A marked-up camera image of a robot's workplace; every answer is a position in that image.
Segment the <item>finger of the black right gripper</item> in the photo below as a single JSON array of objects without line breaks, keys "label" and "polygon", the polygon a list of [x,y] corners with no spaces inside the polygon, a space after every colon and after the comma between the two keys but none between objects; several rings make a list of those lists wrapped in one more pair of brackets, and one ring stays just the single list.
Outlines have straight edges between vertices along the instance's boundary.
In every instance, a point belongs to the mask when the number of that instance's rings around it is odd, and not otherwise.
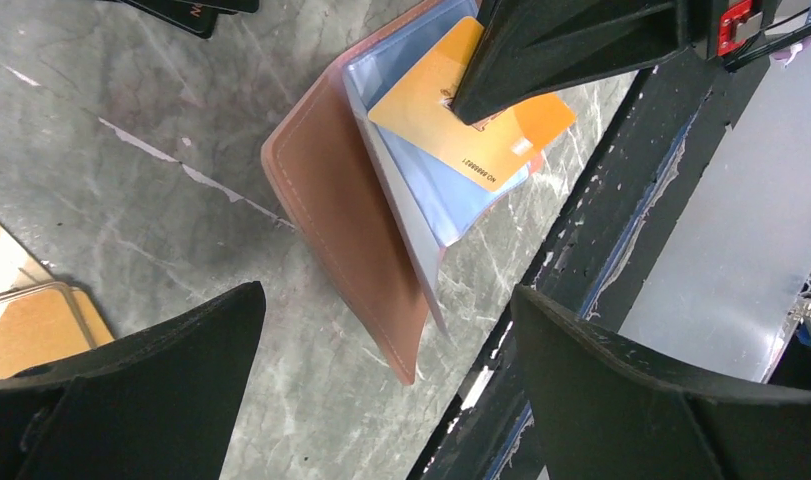
[{"label": "finger of the black right gripper", "polygon": [[678,0],[483,1],[484,30],[451,103],[472,125],[537,95],[654,66],[689,41]]}]

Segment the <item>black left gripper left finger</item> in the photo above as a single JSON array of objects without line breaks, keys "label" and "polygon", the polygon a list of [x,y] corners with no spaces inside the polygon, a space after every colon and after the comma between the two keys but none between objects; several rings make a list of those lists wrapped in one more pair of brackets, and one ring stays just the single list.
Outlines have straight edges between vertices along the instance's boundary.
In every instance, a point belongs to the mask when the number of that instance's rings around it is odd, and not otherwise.
[{"label": "black left gripper left finger", "polygon": [[218,478],[265,312],[247,282],[0,379],[0,479]]}]

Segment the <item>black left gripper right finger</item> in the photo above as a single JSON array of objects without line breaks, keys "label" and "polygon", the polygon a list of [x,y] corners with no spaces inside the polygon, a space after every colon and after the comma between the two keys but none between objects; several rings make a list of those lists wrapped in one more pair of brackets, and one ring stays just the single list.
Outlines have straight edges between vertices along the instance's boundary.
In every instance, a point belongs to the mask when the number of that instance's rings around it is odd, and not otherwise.
[{"label": "black left gripper right finger", "polygon": [[509,303],[552,479],[811,479],[811,390],[668,357],[542,293]]}]

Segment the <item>gold VIP card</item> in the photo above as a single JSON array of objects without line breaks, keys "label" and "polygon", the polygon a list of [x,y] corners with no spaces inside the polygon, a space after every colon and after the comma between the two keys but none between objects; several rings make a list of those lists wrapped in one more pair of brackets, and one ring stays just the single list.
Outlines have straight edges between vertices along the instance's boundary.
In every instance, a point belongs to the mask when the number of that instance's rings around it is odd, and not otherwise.
[{"label": "gold VIP card", "polygon": [[479,121],[452,112],[483,27],[468,16],[435,43],[369,110],[395,134],[481,188],[496,192],[576,120],[554,93],[535,96]]}]

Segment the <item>tan leather card holder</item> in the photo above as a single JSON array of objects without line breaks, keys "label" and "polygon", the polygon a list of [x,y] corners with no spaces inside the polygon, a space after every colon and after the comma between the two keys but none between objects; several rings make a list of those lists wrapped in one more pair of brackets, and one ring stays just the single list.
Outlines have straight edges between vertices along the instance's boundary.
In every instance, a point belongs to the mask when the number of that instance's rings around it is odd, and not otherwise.
[{"label": "tan leather card holder", "polygon": [[394,140],[368,109],[473,1],[424,1],[336,57],[262,147],[266,176],[398,379],[412,384],[448,246],[499,199]]}]

